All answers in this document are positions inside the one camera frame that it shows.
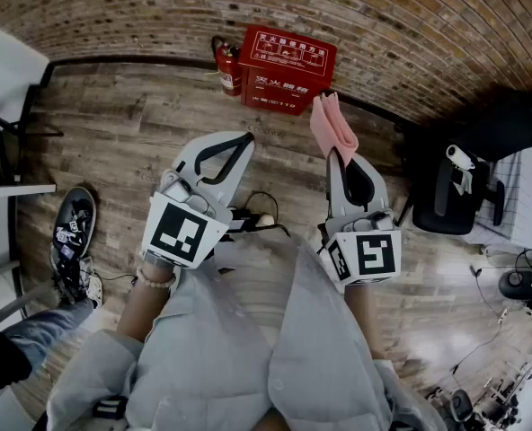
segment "red fire extinguisher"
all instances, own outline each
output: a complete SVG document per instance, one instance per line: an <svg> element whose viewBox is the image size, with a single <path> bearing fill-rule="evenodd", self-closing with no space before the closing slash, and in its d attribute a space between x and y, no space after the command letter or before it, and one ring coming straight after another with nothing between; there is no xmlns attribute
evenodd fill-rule
<svg viewBox="0 0 532 431"><path fill-rule="evenodd" d="M212 37L212 51L220 73L222 90L229 96L242 92L242 68L238 65L240 48L228 45L222 37Z"/></svg>

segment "brick wall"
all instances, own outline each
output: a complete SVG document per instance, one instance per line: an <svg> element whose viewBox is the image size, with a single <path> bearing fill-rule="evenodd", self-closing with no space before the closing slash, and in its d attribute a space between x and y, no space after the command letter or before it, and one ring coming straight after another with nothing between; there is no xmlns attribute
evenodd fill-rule
<svg viewBox="0 0 532 431"><path fill-rule="evenodd" d="M532 0L0 0L0 28L53 60L209 59L247 23L337 45L332 86L409 119L532 88Z"/></svg>

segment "red box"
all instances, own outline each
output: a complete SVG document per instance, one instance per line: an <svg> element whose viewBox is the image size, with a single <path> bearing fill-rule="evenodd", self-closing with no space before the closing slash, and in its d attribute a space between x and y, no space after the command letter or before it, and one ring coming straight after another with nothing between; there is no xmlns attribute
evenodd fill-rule
<svg viewBox="0 0 532 431"><path fill-rule="evenodd" d="M336 47L270 27L248 27L238 63L242 104L299 115L332 82Z"/></svg>

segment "pink cloth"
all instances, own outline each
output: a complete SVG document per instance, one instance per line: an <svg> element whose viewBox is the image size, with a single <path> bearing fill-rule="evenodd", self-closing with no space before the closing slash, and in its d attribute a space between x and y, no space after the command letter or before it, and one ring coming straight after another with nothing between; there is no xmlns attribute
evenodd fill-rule
<svg viewBox="0 0 532 431"><path fill-rule="evenodd" d="M322 94L314 98L310 129L326 158L336 147L344 166L348 165L358 149L358 138L340 112L338 94L334 93L328 97Z"/></svg>

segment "gray shirt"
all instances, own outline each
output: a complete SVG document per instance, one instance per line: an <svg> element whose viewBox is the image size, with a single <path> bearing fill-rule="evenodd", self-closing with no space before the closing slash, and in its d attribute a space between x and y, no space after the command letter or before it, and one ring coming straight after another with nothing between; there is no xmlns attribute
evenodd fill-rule
<svg viewBox="0 0 532 431"><path fill-rule="evenodd" d="M388 431L394 421L445 430L433 407L373 362L358 324L324 266L302 240L286 242L295 273L278 343L271 347L213 260L183 273L142 344L93 334L49 397L48 430L248 431L275 407L296 431ZM93 404L129 398L118 423Z"/></svg>

